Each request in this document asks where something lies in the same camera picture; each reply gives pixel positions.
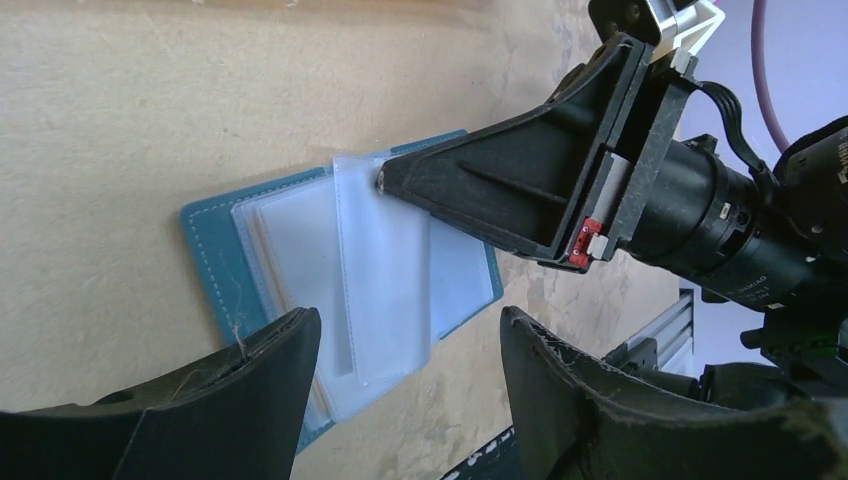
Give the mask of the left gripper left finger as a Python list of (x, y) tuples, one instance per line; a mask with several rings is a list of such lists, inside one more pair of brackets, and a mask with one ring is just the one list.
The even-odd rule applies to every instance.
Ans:
[(90, 405), (1, 416), (5, 479), (286, 479), (321, 320), (297, 308), (247, 339)]

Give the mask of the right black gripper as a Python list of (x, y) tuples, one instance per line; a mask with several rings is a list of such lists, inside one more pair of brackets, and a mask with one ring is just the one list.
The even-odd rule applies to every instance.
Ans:
[(593, 1), (603, 45), (540, 106), (383, 164), (380, 193), (505, 252), (584, 272), (625, 251), (671, 272), (757, 272), (762, 200), (708, 134), (678, 141), (689, 97), (717, 105), (746, 151), (741, 109), (681, 49), (652, 62), (648, 1)]

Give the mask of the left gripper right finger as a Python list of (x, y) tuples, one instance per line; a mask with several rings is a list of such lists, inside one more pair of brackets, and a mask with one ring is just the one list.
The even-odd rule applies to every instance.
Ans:
[(700, 380), (616, 366), (526, 312), (501, 313), (501, 358), (529, 479), (843, 479), (847, 402), (778, 369), (709, 367)]

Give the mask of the blue card holder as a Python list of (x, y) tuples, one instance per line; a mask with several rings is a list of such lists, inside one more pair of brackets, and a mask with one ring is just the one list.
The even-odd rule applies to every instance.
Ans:
[(296, 450), (396, 387), (361, 385), (353, 370), (343, 301), (330, 167), (217, 195), (178, 214), (225, 344), (293, 308), (314, 307), (322, 327), (315, 378)]

